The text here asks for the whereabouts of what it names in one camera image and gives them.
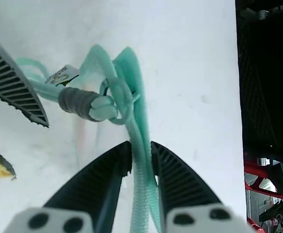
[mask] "white surface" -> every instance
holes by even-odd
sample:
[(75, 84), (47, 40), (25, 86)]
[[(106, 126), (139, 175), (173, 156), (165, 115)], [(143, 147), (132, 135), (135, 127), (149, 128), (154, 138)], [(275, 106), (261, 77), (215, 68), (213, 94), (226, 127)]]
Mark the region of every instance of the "white surface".
[[(0, 42), (12, 57), (40, 60), (50, 72), (79, 67), (95, 43), (112, 58), (132, 47), (151, 139), (182, 157), (245, 217), (234, 0), (0, 0)], [(77, 171), (72, 117), (42, 102), (50, 129), (0, 102), (0, 153), (18, 174), (15, 182), (0, 180), (0, 232), (16, 212), (41, 206)], [(121, 194), (118, 222), (130, 214), (131, 195)], [(128, 228), (116, 223), (114, 232)]]

